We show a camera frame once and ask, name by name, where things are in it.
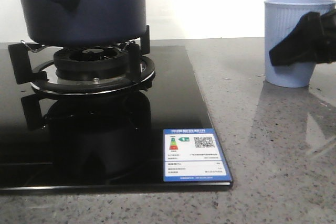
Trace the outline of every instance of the energy label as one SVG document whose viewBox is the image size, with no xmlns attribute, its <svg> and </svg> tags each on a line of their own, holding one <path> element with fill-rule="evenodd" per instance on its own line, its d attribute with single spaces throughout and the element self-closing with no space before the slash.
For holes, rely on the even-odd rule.
<svg viewBox="0 0 336 224">
<path fill-rule="evenodd" d="M 231 180 L 213 129 L 164 130 L 164 181 Z"/>
</svg>

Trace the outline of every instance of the black glass cooktop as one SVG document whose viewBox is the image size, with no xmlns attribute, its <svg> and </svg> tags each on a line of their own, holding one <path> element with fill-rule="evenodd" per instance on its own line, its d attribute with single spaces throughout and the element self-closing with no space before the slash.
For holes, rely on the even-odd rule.
<svg viewBox="0 0 336 224">
<path fill-rule="evenodd" d="M 51 60 L 56 50 L 31 54 L 32 66 Z M 208 151 L 212 141 L 224 156 L 217 139 L 195 135 L 213 127 L 185 48 L 153 47 L 149 57 L 156 75 L 147 91 L 55 100 L 35 94 L 29 83 L 17 85 L 8 50 L 2 49 L 0 192 L 230 188 L 225 161 L 222 177 L 212 176 L 221 169 L 215 166 L 204 169 L 208 176 L 191 167 L 200 157 L 217 155 Z M 181 164 L 176 156 L 190 141 L 197 151 Z"/>
</svg>

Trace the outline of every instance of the gas burner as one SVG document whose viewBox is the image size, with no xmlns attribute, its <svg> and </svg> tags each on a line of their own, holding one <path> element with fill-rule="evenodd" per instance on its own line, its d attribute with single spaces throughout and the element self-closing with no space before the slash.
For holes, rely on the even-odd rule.
<svg viewBox="0 0 336 224">
<path fill-rule="evenodd" d="M 58 75 L 58 69 L 53 61 L 44 63 L 33 70 L 33 72 L 45 72 L 47 80 L 35 80 L 30 84 L 35 91 L 54 95 L 86 95 L 86 94 L 104 94 L 125 89 L 135 88 L 139 84 L 140 89 L 150 87 L 150 81 L 154 78 L 154 63 L 146 57 L 140 57 L 139 65 L 141 73 L 141 82 L 133 82 L 127 73 L 111 78 L 94 77 L 91 80 L 68 80 Z"/>
<path fill-rule="evenodd" d="M 126 73 L 129 54 L 118 47 L 65 48 L 54 54 L 56 75 L 62 79 L 89 81 Z"/>
<path fill-rule="evenodd" d="M 141 47 L 130 40 L 113 46 L 63 48 L 54 60 L 32 70 L 28 52 L 38 53 L 47 46 L 9 45 L 17 84 L 30 82 L 36 92 L 51 95 L 87 95 L 121 90 L 146 90 L 155 76 L 149 54 L 149 26 L 140 37 Z"/>
</svg>

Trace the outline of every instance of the speckled stone countertop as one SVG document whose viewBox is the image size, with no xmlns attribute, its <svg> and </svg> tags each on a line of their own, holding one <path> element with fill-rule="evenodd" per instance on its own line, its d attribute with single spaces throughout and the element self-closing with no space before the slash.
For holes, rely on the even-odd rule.
<svg viewBox="0 0 336 224">
<path fill-rule="evenodd" d="M 0 223 L 336 223 L 336 63 L 307 88 L 264 81 L 264 39 L 185 46 L 222 139 L 232 190 L 0 196 Z"/>
</svg>

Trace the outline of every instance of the plastic cup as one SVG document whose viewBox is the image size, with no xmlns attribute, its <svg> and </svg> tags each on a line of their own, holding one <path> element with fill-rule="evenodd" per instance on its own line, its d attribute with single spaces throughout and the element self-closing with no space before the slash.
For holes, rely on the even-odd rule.
<svg viewBox="0 0 336 224">
<path fill-rule="evenodd" d="M 302 62 L 272 66 L 269 51 L 281 42 L 308 12 L 327 13 L 335 9 L 334 0 L 265 1 L 265 79 L 281 87 L 300 88 L 309 84 L 316 63 Z"/>
</svg>

